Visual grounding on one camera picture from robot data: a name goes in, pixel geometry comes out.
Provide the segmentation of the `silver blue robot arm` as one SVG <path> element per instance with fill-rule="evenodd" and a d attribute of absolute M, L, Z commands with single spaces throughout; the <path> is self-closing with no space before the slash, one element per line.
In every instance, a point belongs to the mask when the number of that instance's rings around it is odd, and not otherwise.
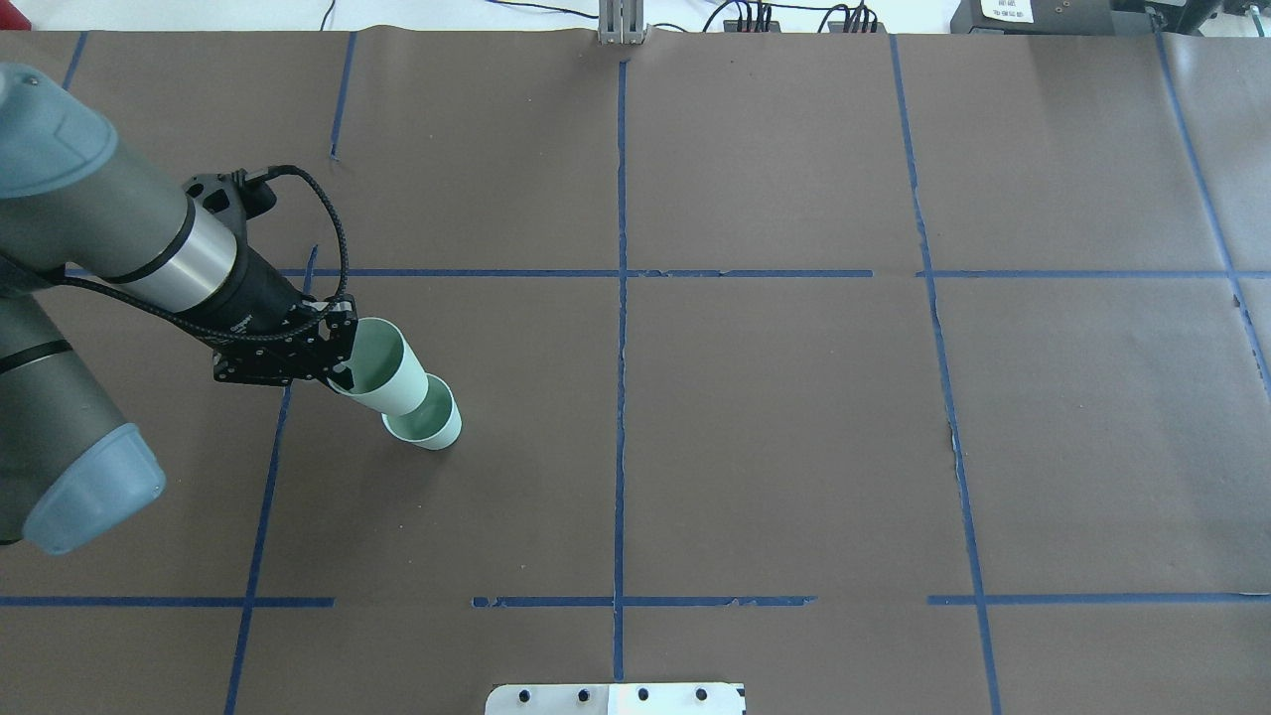
<path fill-rule="evenodd" d="M 214 380 L 351 386 L 355 298 L 330 196 L 299 166 L 178 183 L 57 77 L 3 65 L 3 544 L 51 555 L 150 505 L 165 474 L 46 307 L 72 291 L 206 345 Z M 304 182 L 330 218 L 338 281 L 313 297 L 249 244 L 273 183 Z"/>

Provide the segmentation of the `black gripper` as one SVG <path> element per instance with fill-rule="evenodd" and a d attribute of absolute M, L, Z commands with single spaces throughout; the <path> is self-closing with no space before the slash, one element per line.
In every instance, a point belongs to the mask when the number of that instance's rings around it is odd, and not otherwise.
<path fill-rule="evenodd" d="M 200 335 L 214 349 L 219 384 L 286 386 L 316 378 L 336 392 L 355 392 L 355 298 L 327 302 L 296 290 L 290 279 L 250 248 L 241 248 L 221 288 L 188 311 L 200 329 L 228 338 Z"/>

